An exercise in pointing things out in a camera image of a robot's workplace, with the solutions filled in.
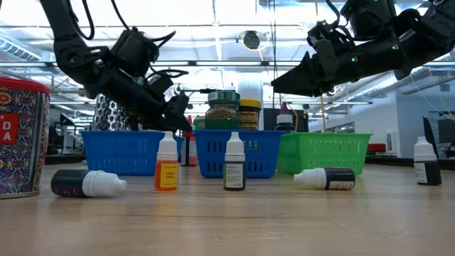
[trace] red tin lid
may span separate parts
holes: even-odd
[[[31,80],[19,80],[11,78],[0,78],[0,88],[6,87],[10,89],[31,90],[42,92],[49,96],[50,90],[47,86]]]

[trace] computer monitor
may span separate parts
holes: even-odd
[[[439,143],[455,142],[455,121],[452,119],[438,120]]]

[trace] green jar lid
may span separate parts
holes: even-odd
[[[218,103],[228,103],[228,104],[240,104],[240,94],[234,91],[216,91],[208,94],[208,104],[218,104]]]

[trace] yellow jar lid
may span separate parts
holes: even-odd
[[[261,102],[255,99],[240,99],[240,106],[261,108]]]

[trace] jar lid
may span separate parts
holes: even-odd
[[[261,108],[261,102],[255,99],[241,99],[240,106]]]
[[[208,94],[208,104],[230,103],[238,105],[240,95],[234,91],[216,91]]]

